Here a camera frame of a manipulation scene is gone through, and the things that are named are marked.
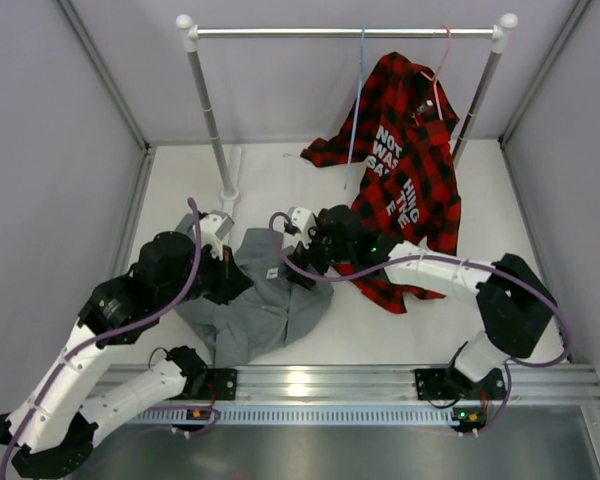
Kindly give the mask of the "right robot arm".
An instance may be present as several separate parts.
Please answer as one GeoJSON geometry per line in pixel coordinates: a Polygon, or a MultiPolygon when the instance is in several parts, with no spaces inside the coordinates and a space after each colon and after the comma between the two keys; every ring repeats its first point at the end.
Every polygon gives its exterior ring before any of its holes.
{"type": "Polygon", "coordinates": [[[451,297],[479,312],[482,328],[442,370],[439,392],[465,399],[510,360],[531,356],[549,322],[558,317],[555,300],[521,257],[494,262],[436,253],[410,241],[374,232],[345,205],[319,214],[294,207],[281,214],[284,231],[298,243],[284,262],[307,287],[335,282],[328,270],[351,268],[342,280],[379,280],[451,297]]]}

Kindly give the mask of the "blue wire hanger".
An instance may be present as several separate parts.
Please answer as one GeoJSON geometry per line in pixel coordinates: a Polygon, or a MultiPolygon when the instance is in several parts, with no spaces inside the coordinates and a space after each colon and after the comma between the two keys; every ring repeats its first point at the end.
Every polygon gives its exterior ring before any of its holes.
{"type": "Polygon", "coordinates": [[[355,102],[353,104],[353,115],[352,115],[352,125],[351,125],[351,133],[349,138],[349,146],[348,146],[348,154],[347,154],[347,163],[346,163],[346,173],[344,177],[343,190],[346,191],[348,189],[350,177],[351,177],[351,167],[353,164],[353,154],[355,150],[355,141],[358,130],[358,121],[359,121],[359,112],[360,112],[360,103],[362,96],[362,89],[364,84],[364,71],[365,71],[365,42],[366,42],[366,30],[367,24],[363,24],[360,33],[360,43],[359,43],[359,62],[358,62],[358,78],[357,78],[357,87],[356,87],[356,97],[355,102]]]}

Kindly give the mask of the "grey shirt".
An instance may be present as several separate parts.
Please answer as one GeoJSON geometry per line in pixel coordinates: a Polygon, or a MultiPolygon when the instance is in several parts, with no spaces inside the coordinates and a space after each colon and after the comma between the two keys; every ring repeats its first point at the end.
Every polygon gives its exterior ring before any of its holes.
{"type": "Polygon", "coordinates": [[[245,365],[307,336],[327,312],[333,287],[306,289],[287,278],[279,255],[282,235],[249,228],[234,253],[237,266],[253,282],[227,305],[198,298],[175,312],[207,346],[216,368],[245,365]]]}

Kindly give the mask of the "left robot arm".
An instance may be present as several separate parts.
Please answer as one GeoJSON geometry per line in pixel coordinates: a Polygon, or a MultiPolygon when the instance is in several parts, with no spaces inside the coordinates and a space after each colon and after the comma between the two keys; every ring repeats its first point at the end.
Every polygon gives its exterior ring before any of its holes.
{"type": "Polygon", "coordinates": [[[78,469],[113,431],[172,398],[209,387],[206,363],[192,347],[167,351],[134,379],[93,397],[109,367],[179,304],[203,298],[227,305],[252,286],[230,247],[162,232],[121,276],[98,285],[67,343],[29,398],[0,415],[3,468],[23,479],[61,479],[78,469]]]}

